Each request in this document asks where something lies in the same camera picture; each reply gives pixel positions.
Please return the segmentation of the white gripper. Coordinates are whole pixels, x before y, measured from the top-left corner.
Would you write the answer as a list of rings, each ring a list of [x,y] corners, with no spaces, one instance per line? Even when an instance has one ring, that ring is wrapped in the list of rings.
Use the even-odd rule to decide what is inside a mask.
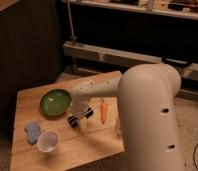
[[[72,100],[72,106],[71,106],[71,113],[76,118],[81,118],[88,109],[88,99],[73,99]],[[87,119],[82,118],[80,120],[80,130],[81,132],[87,131]]]

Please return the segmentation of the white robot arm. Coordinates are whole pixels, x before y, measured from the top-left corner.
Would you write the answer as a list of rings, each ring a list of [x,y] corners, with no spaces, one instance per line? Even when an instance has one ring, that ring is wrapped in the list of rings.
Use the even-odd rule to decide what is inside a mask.
[[[172,66],[141,64],[102,83],[74,86],[72,114],[82,117],[93,97],[116,97],[128,170],[184,171],[173,103],[180,87]]]

